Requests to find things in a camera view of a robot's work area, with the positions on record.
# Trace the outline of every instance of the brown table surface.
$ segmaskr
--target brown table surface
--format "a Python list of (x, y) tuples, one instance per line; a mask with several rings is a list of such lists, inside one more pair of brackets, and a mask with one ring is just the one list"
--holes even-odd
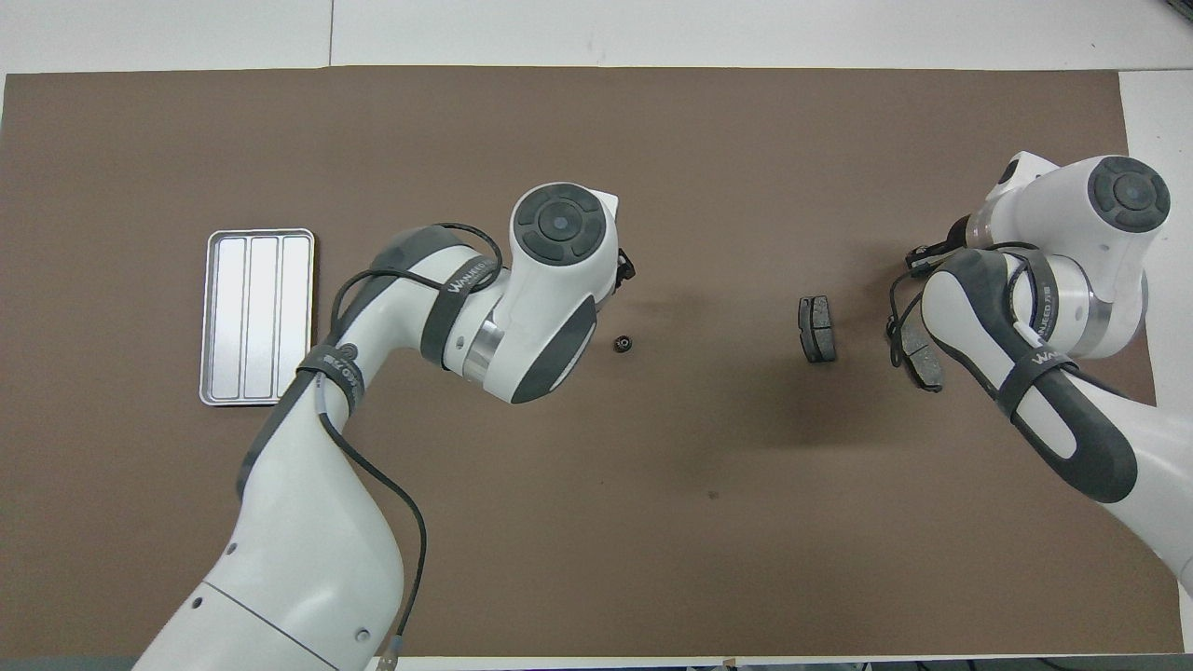
[[(571, 378), (511, 407), (402, 352), (350, 423), (429, 524), (408, 654), (1180, 650), (1149, 549), (882, 334), (903, 253), (1012, 154), (1126, 150), (1114, 73), (45, 74), (5, 99), (0, 654), (136, 654), (230, 534), (268, 410), (197, 395), (212, 230), (314, 230), (322, 332), (396, 232), (505, 244), (552, 180), (622, 197), (639, 271)], [(833, 364), (799, 351), (815, 294)], [(1146, 362), (1087, 369), (1146, 400)]]

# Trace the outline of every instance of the silver rectangular tray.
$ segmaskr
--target silver rectangular tray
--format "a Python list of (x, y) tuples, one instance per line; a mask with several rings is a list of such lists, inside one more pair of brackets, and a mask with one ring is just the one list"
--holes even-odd
[(208, 239), (199, 398), (276, 404), (311, 346), (315, 236), (305, 228), (217, 230)]

